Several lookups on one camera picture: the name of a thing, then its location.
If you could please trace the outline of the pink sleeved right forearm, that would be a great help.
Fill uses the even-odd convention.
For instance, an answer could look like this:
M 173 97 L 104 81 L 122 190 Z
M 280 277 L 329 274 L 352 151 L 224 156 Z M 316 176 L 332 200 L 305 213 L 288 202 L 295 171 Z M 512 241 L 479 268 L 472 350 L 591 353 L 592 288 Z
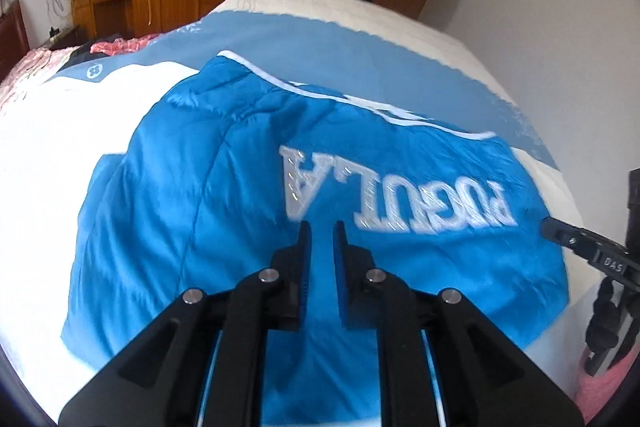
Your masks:
M 579 369 L 575 403 L 586 424 L 595 418 L 608 400 L 612 398 L 630 371 L 638 354 L 639 348 L 635 347 L 620 363 L 617 363 L 612 369 L 608 369 L 601 376 L 590 376 L 582 367 Z

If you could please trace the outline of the black gloved right hand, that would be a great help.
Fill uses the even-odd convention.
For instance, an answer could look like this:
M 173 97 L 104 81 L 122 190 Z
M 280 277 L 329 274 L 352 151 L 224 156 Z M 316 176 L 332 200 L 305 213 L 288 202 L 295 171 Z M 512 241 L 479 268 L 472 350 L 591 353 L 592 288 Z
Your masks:
M 589 376 L 602 375 L 629 355 L 639 335 L 639 293 L 605 277 L 593 303 L 586 330 L 589 355 L 584 369 Z

